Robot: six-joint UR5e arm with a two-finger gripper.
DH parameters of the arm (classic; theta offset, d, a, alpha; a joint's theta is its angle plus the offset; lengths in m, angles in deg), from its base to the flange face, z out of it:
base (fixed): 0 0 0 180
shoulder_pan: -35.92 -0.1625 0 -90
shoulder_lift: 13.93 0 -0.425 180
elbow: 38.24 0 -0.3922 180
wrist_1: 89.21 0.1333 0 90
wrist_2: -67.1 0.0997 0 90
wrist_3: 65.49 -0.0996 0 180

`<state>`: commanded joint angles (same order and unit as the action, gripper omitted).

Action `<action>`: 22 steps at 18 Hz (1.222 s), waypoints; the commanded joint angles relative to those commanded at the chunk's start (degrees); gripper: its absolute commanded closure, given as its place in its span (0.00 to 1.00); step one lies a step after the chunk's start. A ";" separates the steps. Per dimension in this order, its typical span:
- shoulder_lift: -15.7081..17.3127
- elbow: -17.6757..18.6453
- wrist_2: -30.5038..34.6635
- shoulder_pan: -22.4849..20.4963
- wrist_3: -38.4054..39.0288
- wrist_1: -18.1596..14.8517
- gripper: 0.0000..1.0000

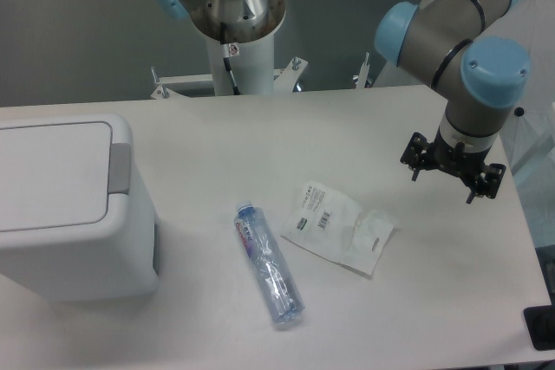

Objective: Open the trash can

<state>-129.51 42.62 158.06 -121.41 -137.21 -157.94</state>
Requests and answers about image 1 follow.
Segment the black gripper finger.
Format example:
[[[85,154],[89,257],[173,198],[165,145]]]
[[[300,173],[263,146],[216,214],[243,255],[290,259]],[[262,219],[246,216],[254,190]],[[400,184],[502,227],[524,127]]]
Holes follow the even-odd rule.
[[[421,171],[435,169],[435,159],[432,153],[433,144],[429,143],[421,133],[414,132],[403,151],[400,162],[412,172],[412,181],[416,181]]]
[[[460,179],[469,189],[466,203],[471,204],[476,198],[495,199],[505,173],[506,166],[498,163],[482,165],[475,172],[463,172]]]

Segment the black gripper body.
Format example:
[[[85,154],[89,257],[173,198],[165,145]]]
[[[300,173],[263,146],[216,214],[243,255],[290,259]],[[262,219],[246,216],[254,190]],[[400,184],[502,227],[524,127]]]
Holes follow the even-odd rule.
[[[432,155],[441,171],[459,178],[473,178],[482,174],[490,149],[490,137],[467,136],[451,125],[440,125]]]

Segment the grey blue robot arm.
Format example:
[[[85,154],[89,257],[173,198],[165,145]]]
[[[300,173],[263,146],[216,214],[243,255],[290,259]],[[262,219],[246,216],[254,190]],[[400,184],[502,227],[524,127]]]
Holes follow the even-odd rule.
[[[275,33],[284,0],[156,0],[205,38],[217,95],[288,94],[291,73],[274,72]],[[519,0],[433,0],[393,6],[375,33],[375,50],[444,97],[433,140],[414,133],[401,161],[413,174],[437,170],[461,180],[470,198],[495,198],[506,168],[486,162],[519,102],[531,62],[515,41],[486,29]]]

